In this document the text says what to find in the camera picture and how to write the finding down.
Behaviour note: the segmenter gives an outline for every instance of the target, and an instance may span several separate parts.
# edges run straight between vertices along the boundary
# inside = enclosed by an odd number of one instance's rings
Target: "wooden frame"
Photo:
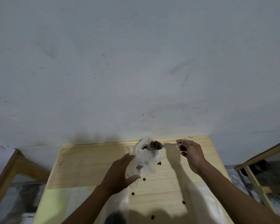
[[[0,203],[16,174],[22,174],[46,184],[50,171],[26,159],[20,150],[15,152],[0,174]]]
[[[279,152],[280,152],[280,143],[273,146],[272,148],[264,151],[263,153],[258,154],[257,156],[254,156],[253,158],[249,159],[248,161],[246,161],[243,164],[234,168],[236,171],[239,171],[241,169],[244,169],[246,171],[246,173],[247,173],[251,183],[254,185],[255,191],[257,192],[261,201],[264,203],[264,205],[266,207],[268,207],[269,209],[271,209],[275,213],[276,213],[276,210],[272,206],[272,203],[270,202],[270,200],[268,199],[266,194],[267,193],[280,193],[280,185],[261,186],[259,184],[258,180],[256,179],[256,177],[254,176],[254,174],[252,173],[249,166],[254,164],[254,163],[257,163],[257,162],[259,162],[263,159],[266,159],[266,158],[268,158],[272,155],[275,155]]]

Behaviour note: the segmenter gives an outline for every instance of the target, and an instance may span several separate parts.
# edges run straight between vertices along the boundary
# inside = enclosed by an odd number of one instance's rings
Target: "plastic packaging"
[[[224,208],[204,182],[188,184],[197,224],[228,224]]]
[[[146,137],[142,139],[137,145],[129,147],[129,152],[131,155],[136,155],[136,157],[130,162],[127,167],[126,177],[129,178],[135,174],[140,175],[142,178],[148,176],[149,174],[155,173],[157,163],[162,160],[161,150],[155,150],[149,146],[149,143],[154,141],[151,137]],[[131,184],[131,188],[138,187],[139,179]]]
[[[105,203],[101,210],[101,224],[109,223],[128,223],[129,215],[129,195],[128,189],[124,189],[121,192],[112,195]]]

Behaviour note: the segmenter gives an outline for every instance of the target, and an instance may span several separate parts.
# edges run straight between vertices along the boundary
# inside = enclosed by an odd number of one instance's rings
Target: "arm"
[[[198,174],[220,201],[234,223],[280,223],[280,217],[267,207],[238,189],[205,158],[201,146],[188,140],[181,143],[179,150],[187,158],[191,170]]]
[[[138,175],[133,175],[128,179],[125,177],[127,166],[134,158],[135,156],[130,156],[128,153],[123,158],[114,161],[102,183],[62,224],[94,223],[110,196],[119,193],[139,178]]]

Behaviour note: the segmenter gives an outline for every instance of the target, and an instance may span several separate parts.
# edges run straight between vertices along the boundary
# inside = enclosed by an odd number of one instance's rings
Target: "person's right hand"
[[[176,142],[182,144],[178,146],[179,150],[182,152],[182,155],[187,158],[191,170],[198,174],[202,166],[207,163],[201,146],[194,141],[185,139],[178,139]]]

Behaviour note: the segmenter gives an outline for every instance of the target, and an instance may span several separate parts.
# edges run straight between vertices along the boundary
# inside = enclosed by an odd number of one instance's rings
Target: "white wall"
[[[0,0],[0,147],[209,135],[280,142],[280,0]]]

